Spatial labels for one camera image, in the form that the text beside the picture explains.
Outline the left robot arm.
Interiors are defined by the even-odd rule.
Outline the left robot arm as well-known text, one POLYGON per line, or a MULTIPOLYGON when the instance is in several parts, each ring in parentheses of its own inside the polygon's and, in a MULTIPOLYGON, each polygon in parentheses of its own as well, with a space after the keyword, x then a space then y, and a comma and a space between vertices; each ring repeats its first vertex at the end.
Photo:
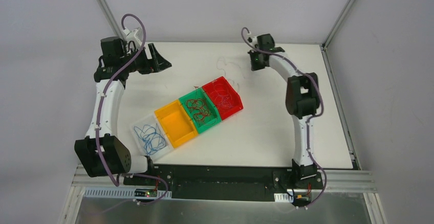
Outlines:
POLYGON ((149 43, 150 57, 139 45, 119 37, 107 37, 100 41, 102 55, 94 73, 96 82, 96 102, 90 127, 81 140, 76 140, 74 150, 88 176, 106 176, 108 166, 112 174, 136 173, 143 185, 151 185, 156 172, 150 168, 151 159, 147 155, 132 155, 131 151, 118 139, 118 115, 121 98, 130 73, 142 75, 158 73, 172 64, 149 43))

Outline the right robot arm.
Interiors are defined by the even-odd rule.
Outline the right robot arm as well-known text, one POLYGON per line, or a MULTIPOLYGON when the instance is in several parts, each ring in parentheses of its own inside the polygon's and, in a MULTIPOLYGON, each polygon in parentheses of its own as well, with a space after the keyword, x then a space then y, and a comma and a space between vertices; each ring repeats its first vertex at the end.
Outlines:
POLYGON ((295 151, 292 159, 291 183, 303 188, 317 174, 313 158, 313 122, 318 108, 323 105, 318 94, 316 73, 302 72, 288 57, 285 50, 275 45, 271 34, 248 37, 252 46, 248 52, 251 70, 270 67, 286 82, 285 106, 294 123, 295 151))

